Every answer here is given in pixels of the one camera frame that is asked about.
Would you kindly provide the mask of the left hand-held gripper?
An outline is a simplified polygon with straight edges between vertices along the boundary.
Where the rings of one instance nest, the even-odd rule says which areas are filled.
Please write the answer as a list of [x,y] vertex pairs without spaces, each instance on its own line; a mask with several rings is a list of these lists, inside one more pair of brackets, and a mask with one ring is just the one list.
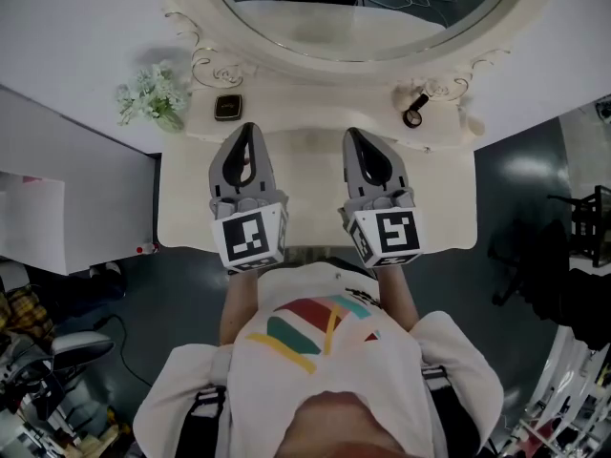
[[261,129],[247,122],[234,131],[215,154],[208,174],[215,217],[211,229],[223,266],[243,273],[283,262],[288,196],[274,190]]

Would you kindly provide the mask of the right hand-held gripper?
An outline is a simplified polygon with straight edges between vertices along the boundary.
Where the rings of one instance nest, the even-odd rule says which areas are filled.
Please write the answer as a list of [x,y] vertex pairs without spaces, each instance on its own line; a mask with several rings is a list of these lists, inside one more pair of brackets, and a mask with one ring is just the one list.
[[405,164],[381,137],[349,128],[343,138],[349,199],[338,212],[366,268],[407,264],[424,253],[421,213]]

